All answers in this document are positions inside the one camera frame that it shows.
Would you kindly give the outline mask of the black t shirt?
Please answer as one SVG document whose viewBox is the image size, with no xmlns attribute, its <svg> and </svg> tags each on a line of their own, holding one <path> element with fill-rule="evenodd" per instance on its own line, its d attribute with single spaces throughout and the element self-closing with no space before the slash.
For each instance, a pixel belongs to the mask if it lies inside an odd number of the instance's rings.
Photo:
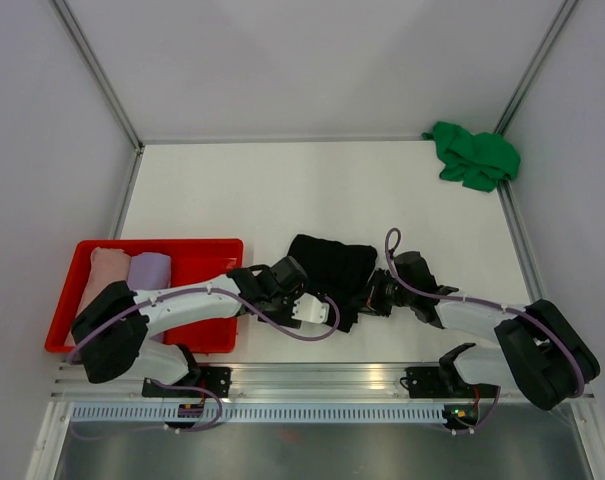
<svg viewBox="0 0 605 480">
<path fill-rule="evenodd" d="M 347 245 L 298 234 L 288 255 L 306 272 L 307 292 L 321 298 L 329 296 L 337 304 L 340 312 L 338 330 L 349 333 L 366 303 L 367 285 L 378 256 L 376 249 L 370 245 Z"/>
</svg>

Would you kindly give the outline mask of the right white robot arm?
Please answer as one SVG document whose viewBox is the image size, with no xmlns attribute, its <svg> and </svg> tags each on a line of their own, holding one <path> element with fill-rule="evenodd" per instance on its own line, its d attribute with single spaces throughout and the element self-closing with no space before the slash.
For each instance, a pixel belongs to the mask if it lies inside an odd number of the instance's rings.
<svg viewBox="0 0 605 480">
<path fill-rule="evenodd" d="M 424 324 L 473 336 L 438 361 L 438 389 L 461 398 L 475 387 L 517 390 L 541 410 L 579 396 L 601 373 L 593 352 L 552 302 L 502 306 L 439 284 L 417 251 L 376 269 L 357 301 L 360 312 L 387 317 L 408 308 Z"/>
</svg>

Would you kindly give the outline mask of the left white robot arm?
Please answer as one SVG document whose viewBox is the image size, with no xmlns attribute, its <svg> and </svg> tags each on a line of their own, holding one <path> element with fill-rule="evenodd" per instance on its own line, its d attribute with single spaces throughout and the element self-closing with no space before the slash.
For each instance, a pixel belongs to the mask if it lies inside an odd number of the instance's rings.
<svg viewBox="0 0 605 480">
<path fill-rule="evenodd" d="M 164 290 L 132 290 L 124 281 L 106 286 L 71 326 L 69 364 L 81 365 L 93 384 L 126 374 L 166 384 L 188 396 L 200 384 L 193 357 L 154 338 L 195 322 L 234 318 L 288 307 L 305 292 L 306 272 L 287 256 L 273 266 L 238 268 L 207 282 Z"/>
</svg>

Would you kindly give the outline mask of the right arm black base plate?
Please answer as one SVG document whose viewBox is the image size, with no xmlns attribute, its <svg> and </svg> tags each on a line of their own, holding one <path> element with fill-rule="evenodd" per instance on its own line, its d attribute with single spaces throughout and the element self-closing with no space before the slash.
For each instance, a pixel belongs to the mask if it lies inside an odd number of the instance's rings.
<svg viewBox="0 0 605 480">
<path fill-rule="evenodd" d="M 452 367 L 435 364 L 406 367 L 400 383 L 417 399 L 492 399 L 497 393 L 496 386 L 466 383 Z"/>
</svg>

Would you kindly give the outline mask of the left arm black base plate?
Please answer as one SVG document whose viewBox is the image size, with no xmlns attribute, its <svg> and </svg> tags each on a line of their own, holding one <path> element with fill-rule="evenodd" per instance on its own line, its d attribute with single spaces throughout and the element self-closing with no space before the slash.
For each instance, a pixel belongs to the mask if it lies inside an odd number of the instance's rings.
<svg viewBox="0 0 605 480">
<path fill-rule="evenodd" d="M 146 379 L 142 387 L 142 396 L 145 398 L 204 398 L 205 389 L 220 399 L 228 397 L 232 384 L 232 369 L 227 366 L 199 366 L 195 372 L 188 373 L 178 380 L 171 388 L 161 386 L 151 379 Z"/>
</svg>

